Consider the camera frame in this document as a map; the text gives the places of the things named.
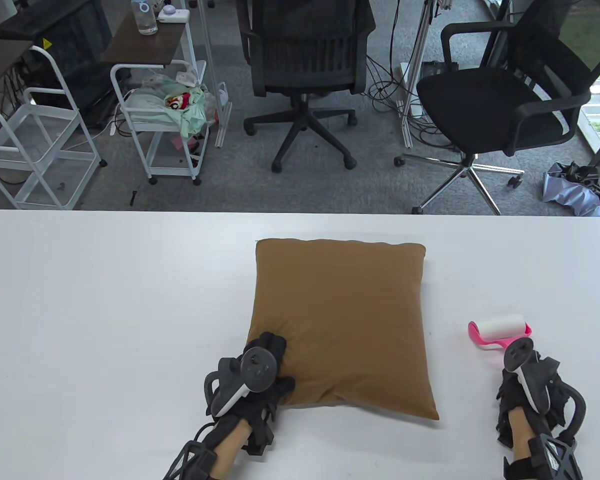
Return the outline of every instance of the hand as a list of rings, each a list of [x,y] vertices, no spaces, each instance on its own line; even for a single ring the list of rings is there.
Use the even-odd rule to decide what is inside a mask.
[[[498,441],[508,448],[513,448],[514,436],[509,414],[518,408],[524,411],[526,420],[536,435],[551,435],[552,430],[557,425],[565,426],[565,404],[569,397],[560,387],[560,384],[560,375],[556,373],[553,381],[547,384],[551,406],[547,414],[540,415],[531,407],[527,394],[518,381],[518,376],[503,369],[502,384],[496,396],[496,400],[500,402],[498,424],[496,426],[499,433]]]
[[[256,393],[250,392],[246,397],[241,397],[239,400],[220,418],[214,418],[218,423],[216,428],[210,432],[204,442],[213,445],[217,442],[216,437],[220,438],[224,431],[240,421],[246,420],[252,428],[252,433],[249,436],[247,445],[243,447],[249,455],[262,455],[267,445],[273,442],[273,432],[268,425],[268,420],[275,421],[276,410],[282,397],[290,393],[296,388],[296,380],[293,377],[277,377],[280,373],[280,366],[287,349],[287,341],[282,336],[277,336],[266,331],[261,336],[246,345],[243,354],[236,360],[239,364],[243,359],[243,355],[247,350],[253,347],[261,347],[269,350],[275,362],[277,363],[276,378],[273,384],[266,389]]]

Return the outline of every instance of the black box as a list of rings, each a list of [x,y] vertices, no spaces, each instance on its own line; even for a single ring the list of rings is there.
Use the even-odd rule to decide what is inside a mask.
[[[29,40],[48,51],[87,125],[106,125],[116,101],[111,66],[100,62],[111,41],[101,0],[40,0],[1,23],[0,39]],[[17,68],[28,87],[60,87],[51,65],[38,53],[26,53]],[[33,98],[42,105],[70,107],[60,95],[37,93]]]

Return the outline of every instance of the gray carpet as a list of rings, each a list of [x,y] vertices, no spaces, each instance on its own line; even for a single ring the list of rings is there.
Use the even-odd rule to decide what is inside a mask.
[[[115,31],[129,8],[128,0],[103,2],[112,30]],[[368,53],[383,65],[389,64],[389,39],[396,3],[373,0],[377,29],[369,38]],[[402,0],[394,44],[394,64],[409,60],[419,20],[420,0]],[[192,18],[197,25],[198,14]],[[96,145],[109,166],[96,172],[78,202],[82,210],[152,211],[245,211],[303,213],[408,213],[441,183],[449,171],[426,164],[407,164],[396,168],[393,158],[405,151],[396,114],[373,110],[368,98],[348,92],[332,94],[316,101],[316,106],[352,106],[357,109],[358,125],[346,126],[346,118],[325,121],[357,158],[357,168],[348,171],[342,156],[311,131],[302,132],[284,158],[282,174],[271,173],[270,164],[288,131],[288,125],[261,125],[254,137],[242,129],[245,117],[287,109],[289,100],[278,94],[255,98],[250,70],[242,55],[234,2],[217,0],[207,10],[213,55],[218,77],[227,82],[234,102],[230,128],[221,149],[210,146],[204,158],[202,185],[192,185],[184,177],[159,177],[151,186],[130,138],[96,139]],[[482,0],[454,2],[434,21],[425,60],[442,59],[440,30],[447,23],[487,20]],[[195,43],[201,44],[194,26]],[[483,34],[454,38],[454,58],[463,65],[479,63],[486,37]],[[197,48],[203,57],[204,48]],[[149,142],[150,134],[142,134]],[[455,159],[450,151],[416,143],[414,152],[424,156]],[[504,215],[570,215],[570,211],[541,198],[543,172],[556,161],[586,164],[591,150],[581,137],[559,146],[520,151],[512,158],[503,153],[481,157],[481,163],[526,170],[524,183],[517,190],[506,187],[506,176],[482,174]],[[19,172],[5,173],[11,180]],[[136,190],[134,206],[129,206]],[[0,192],[0,208],[12,208]],[[490,215],[491,211],[469,179],[456,182],[426,209],[430,214]]]

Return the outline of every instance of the water bottle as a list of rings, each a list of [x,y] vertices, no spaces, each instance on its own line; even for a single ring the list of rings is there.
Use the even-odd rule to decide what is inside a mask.
[[[131,0],[131,10],[138,32],[143,35],[153,35],[158,32],[158,23],[154,9],[147,3],[149,0]]]

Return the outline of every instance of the green cloth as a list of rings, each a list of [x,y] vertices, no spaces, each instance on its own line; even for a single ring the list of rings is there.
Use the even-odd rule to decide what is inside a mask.
[[[166,105],[166,99],[190,93],[190,105],[185,110],[174,110]],[[143,86],[134,91],[126,101],[128,108],[150,108],[156,113],[131,113],[134,122],[169,124],[179,126],[180,135],[189,139],[200,133],[207,122],[205,114],[205,94],[199,87],[188,87],[164,75],[151,86]]]

